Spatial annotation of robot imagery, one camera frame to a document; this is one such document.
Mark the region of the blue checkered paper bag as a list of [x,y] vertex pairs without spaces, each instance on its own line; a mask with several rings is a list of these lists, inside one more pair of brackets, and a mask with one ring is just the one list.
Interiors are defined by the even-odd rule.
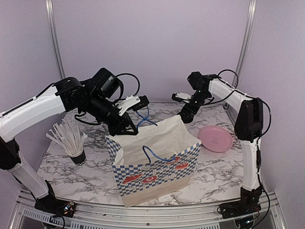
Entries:
[[149,106],[152,125],[137,135],[106,136],[113,177],[125,207],[170,194],[189,185],[202,142],[178,115],[180,105]]

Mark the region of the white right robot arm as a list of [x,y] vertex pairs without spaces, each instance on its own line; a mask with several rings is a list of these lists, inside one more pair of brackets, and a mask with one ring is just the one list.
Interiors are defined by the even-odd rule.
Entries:
[[262,186],[260,176],[260,143],[264,126],[264,102],[258,97],[249,96],[221,79],[219,75],[202,75],[192,72],[187,81],[195,91],[193,95],[175,93],[172,99],[184,103],[180,111],[184,123],[191,123],[199,108],[220,102],[228,104],[237,112],[234,133],[241,143],[244,162],[244,178],[241,186],[241,200],[236,203],[236,210],[245,214],[254,207],[254,199],[260,197]]

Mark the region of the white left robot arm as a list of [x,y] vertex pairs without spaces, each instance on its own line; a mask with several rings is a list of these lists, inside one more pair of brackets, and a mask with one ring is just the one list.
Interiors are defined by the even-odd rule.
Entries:
[[49,212],[60,209],[52,188],[32,169],[19,153],[15,137],[35,124],[52,117],[78,109],[89,113],[97,124],[107,125],[109,134],[136,135],[136,127],[127,111],[140,102],[137,95],[113,102],[109,98],[119,89],[122,81],[106,68],[101,68],[92,78],[79,81],[68,77],[51,83],[37,96],[0,114],[0,167],[9,171],[29,189]]

